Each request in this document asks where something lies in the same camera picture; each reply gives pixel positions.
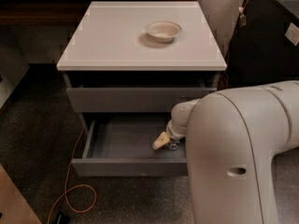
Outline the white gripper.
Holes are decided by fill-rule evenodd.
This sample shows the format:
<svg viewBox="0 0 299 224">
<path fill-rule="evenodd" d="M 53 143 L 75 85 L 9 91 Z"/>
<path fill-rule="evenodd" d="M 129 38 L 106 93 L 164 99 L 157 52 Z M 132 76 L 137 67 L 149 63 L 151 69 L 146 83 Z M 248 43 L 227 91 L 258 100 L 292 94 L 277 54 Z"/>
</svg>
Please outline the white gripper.
<svg viewBox="0 0 299 224">
<path fill-rule="evenodd" d="M 152 147 L 157 150 L 167 145 L 171 139 L 179 140 L 184 138 L 185 135 L 186 127 L 177 124 L 171 119 L 166 125 L 166 132 L 161 132 L 158 138 L 153 142 Z"/>
</svg>

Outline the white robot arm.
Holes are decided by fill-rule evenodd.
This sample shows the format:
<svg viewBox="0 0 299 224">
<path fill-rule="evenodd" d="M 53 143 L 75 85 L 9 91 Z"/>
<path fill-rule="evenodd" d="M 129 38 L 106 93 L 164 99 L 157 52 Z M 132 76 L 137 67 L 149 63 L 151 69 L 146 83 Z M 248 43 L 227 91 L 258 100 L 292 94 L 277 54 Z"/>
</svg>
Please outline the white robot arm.
<svg viewBox="0 0 299 224">
<path fill-rule="evenodd" d="M 279 224 L 272 160 L 299 147 L 299 81 L 177 104 L 152 146 L 178 140 L 185 142 L 194 224 Z"/>
</svg>

